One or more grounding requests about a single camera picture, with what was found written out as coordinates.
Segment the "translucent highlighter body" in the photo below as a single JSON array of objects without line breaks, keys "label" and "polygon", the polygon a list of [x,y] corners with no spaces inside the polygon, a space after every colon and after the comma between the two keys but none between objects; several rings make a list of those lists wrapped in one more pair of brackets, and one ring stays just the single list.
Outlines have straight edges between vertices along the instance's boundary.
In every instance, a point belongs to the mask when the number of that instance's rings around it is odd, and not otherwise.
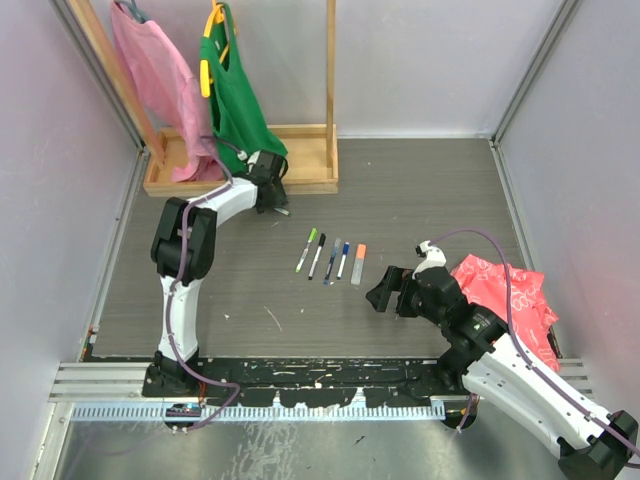
[{"label": "translucent highlighter body", "polygon": [[359,285],[363,274],[364,257],[356,257],[354,260],[353,270],[351,274],[350,283],[352,285]]}]

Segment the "white pen black tip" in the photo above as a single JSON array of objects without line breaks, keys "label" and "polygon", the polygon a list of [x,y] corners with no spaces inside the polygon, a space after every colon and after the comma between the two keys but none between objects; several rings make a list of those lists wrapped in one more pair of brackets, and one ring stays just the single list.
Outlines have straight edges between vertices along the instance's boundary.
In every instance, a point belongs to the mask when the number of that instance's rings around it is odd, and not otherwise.
[{"label": "white pen black tip", "polygon": [[336,275],[336,279],[337,280],[340,280],[343,277],[347,256],[348,256],[347,253],[343,253],[342,256],[341,256],[339,268],[338,268],[337,275]]}]

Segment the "blue pen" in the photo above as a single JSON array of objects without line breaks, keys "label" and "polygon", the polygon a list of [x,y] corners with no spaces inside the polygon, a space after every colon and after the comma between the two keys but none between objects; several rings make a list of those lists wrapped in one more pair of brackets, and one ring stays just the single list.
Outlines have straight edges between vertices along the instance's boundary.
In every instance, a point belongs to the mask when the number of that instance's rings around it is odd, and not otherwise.
[{"label": "blue pen", "polygon": [[333,249],[332,252],[331,252],[330,259],[328,261],[328,265],[327,265],[327,268],[326,268],[325,275],[324,275],[323,285],[329,285],[330,276],[331,276],[331,272],[332,272],[332,269],[333,269],[333,266],[334,266],[334,263],[335,263],[336,256],[337,256],[337,250]]}]

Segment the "black white marker pen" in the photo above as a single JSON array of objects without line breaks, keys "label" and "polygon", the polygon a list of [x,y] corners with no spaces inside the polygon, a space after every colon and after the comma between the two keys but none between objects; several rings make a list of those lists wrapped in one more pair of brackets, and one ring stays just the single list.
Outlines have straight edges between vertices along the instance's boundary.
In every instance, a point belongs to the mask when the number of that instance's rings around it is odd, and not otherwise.
[{"label": "black white marker pen", "polygon": [[315,275],[315,272],[316,272],[316,269],[317,269],[317,265],[319,263],[319,259],[320,259],[323,247],[325,245],[325,242],[326,242],[326,234],[325,233],[321,233],[320,237],[319,237],[319,240],[318,240],[318,244],[317,244],[316,250],[315,250],[315,254],[314,254],[311,266],[310,266],[310,270],[309,270],[309,273],[308,273],[308,277],[307,277],[308,280],[312,280],[314,278],[314,275]]}]

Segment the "white pen green tip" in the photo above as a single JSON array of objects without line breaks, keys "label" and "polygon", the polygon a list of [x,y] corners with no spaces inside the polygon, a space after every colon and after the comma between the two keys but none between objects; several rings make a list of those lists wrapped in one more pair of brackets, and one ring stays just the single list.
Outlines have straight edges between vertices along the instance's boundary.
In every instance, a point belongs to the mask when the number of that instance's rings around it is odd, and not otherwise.
[{"label": "white pen green tip", "polygon": [[308,240],[308,241],[306,242],[306,245],[305,245],[305,247],[304,247],[304,250],[302,251],[302,254],[301,254],[301,256],[300,256],[300,259],[299,259],[299,261],[298,261],[298,263],[297,263],[297,265],[296,265],[295,273],[299,273],[299,272],[301,271],[302,266],[303,266],[303,264],[304,264],[304,261],[305,261],[305,259],[306,259],[307,255],[308,255],[308,252],[309,252],[309,249],[310,249],[310,247],[311,247],[312,242],[313,242],[313,240]]}]

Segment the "orange highlighter cap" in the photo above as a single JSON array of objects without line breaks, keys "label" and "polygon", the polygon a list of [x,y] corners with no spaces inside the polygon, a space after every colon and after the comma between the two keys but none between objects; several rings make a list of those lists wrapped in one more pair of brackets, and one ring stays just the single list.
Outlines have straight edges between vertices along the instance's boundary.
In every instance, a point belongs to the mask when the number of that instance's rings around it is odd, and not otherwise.
[{"label": "orange highlighter cap", "polygon": [[367,247],[365,244],[359,244],[357,246],[355,259],[357,261],[363,261],[366,258],[366,250]]}]

